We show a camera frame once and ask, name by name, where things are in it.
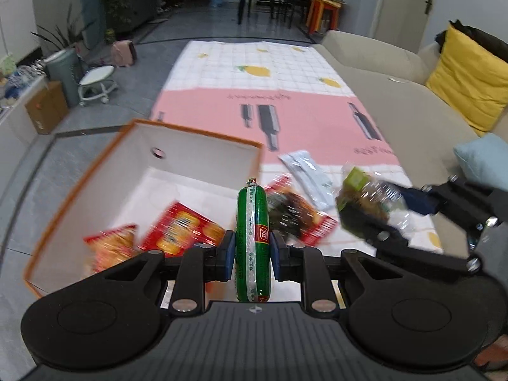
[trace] storage box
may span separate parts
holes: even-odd
[[[49,135],[69,113],[61,82],[49,82],[26,104],[26,111],[37,133]]]
[[[26,283],[40,297],[81,280],[91,255],[83,237],[137,224],[139,244],[173,201],[234,227],[238,191],[257,176],[261,153],[248,140],[132,121],[64,201],[26,267]]]

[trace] gray floor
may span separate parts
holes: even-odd
[[[171,67],[189,39],[242,43],[256,40],[309,45],[313,43],[297,27],[270,21],[267,13],[255,12],[236,24],[236,7],[209,8],[203,3],[185,5],[155,28],[147,25],[133,40],[138,62],[115,72],[120,89],[110,104],[74,108],[55,132],[70,132],[122,125],[133,118],[148,117]],[[95,57],[105,57],[98,50]],[[33,366],[21,339],[21,317],[35,298],[21,275],[35,244],[70,188],[93,159],[113,138],[113,133],[59,138],[39,136],[11,181],[0,203],[0,236],[7,239],[0,270],[0,380],[20,379]],[[24,199],[18,202],[25,191]],[[9,228],[12,214],[17,214]]]

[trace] red and yellow package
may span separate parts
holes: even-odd
[[[134,237],[137,229],[137,225],[131,224],[83,238],[95,252],[92,272],[102,272],[134,257]]]
[[[201,243],[217,246],[225,230],[180,202],[169,206],[139,245],[143,251],[162,249],[166,257],[179,257]]]
[[[270,230],[279,231],[285,241],[295,237],[305,245],[316,246],[338,224],[293,191],[290,175],[278,176],[265,191]]]

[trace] beige couch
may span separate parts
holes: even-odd
[[[439,59],[437,44],[416,55],[367,37],[330,31],[314,47],[369,111],[415,186],[443,183],[449,175],[461,174],[453,147],[478,136],[424,86]],[[492,132],[508,141],[506,110]],[[434,224],[446,253],[467,256],[463,231],[440,215]]]

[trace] pink suitcase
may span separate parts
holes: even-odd
[[[132,66],[138,59],[134,43],[130,40],[114,42],[111,47],[111,56],[119,67]]]

